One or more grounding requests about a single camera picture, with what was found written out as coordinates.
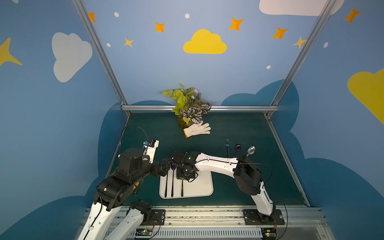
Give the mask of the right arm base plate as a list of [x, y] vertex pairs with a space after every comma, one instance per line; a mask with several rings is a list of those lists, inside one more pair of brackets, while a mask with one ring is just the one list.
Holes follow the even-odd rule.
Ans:
[[274, 210], [271, 216], [263, 215], [256, 209], [244, 209], [243, 216], [246, 225], [285, 225], [285, 219], [280, 210]]

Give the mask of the silver spoon pink handle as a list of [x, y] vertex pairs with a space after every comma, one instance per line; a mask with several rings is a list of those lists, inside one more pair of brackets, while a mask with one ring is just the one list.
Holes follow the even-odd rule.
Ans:
[[256, 152], [256, 147], [251, 146], [248, 148], [246, 156], [249, 157], [249, 156], [253, 155], [255, 152]]

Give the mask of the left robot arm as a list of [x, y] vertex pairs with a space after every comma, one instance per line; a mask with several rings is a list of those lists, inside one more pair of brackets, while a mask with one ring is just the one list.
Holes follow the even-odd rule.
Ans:
[[108, 235], [107, 230], [127, 198], [138, 190], [139, 184], [149, 175], [164, 177], [172, 159], [161, 163], [144, 150], [128, 149], [119, 157], [115, 172], [97, 186], [97, 192], [80, 240], [125, 240], [142, 223], [149, 221], [152, 206], [144, 201], [132, 203], [126, 217]]

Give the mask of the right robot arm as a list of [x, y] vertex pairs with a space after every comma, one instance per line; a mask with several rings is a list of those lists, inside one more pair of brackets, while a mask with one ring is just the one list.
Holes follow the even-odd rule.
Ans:
[[202, 171], [219, 173], [235, 179], [239, 189], [250, 195], [257, 206], [260, 215], [271, 217], [276, 206], [269, 197], [262, 177], [262, 172], [248, 156], [242, 158], [221, 158], [209, 156], [200, 152], [175, 152], [172, 162], [176, 164], [177, 179], [195, 180]]

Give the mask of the blue fork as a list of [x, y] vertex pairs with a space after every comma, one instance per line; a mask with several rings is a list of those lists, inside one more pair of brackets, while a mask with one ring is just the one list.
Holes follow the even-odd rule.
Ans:
[[230, 140], [226, 139], [227, 156], [230, 157]]

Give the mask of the teal iridescent fork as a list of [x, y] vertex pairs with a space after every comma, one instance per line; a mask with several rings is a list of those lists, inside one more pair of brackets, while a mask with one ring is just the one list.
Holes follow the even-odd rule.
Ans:
[[182, 180], [182, 185], [181, 185], [181, 197], [184, 196], [184, 180]]

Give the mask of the purple spoon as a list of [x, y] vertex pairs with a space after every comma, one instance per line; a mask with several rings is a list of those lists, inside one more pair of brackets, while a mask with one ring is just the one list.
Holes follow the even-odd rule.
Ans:
[[241, 145], [239, 145], [239, 144], [235, 145], [235, 151], [236, 151], [237, 153], [240, 152], [241, 149], [242, 149], [242, 146], [241, 146]]
[[174, 179], [175, 179], [175, 170], [177, 169], [177, 165], [172, 162], [171, 163], [171, 170], [173, 171], [172, 172], [172, 189], [171, 189], [171, 197], [173, 198], [174, 197]]

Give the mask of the purple fork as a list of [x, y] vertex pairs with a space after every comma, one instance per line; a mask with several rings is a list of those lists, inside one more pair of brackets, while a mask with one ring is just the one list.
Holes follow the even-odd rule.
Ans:
[[168, 175], [166, 176], [165, 192], [164, 192], [164, 197], [167, 198], [167, 196], [168, 196]]

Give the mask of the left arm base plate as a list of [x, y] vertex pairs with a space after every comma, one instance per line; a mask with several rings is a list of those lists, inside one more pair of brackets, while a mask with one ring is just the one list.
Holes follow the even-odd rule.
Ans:
[[141, 226], [152, 226], [156, 223], [156, 226], [165, 224], [166, 210], [165, 209], [154, 209], [151, 212], [144, 214], [144, 220]]

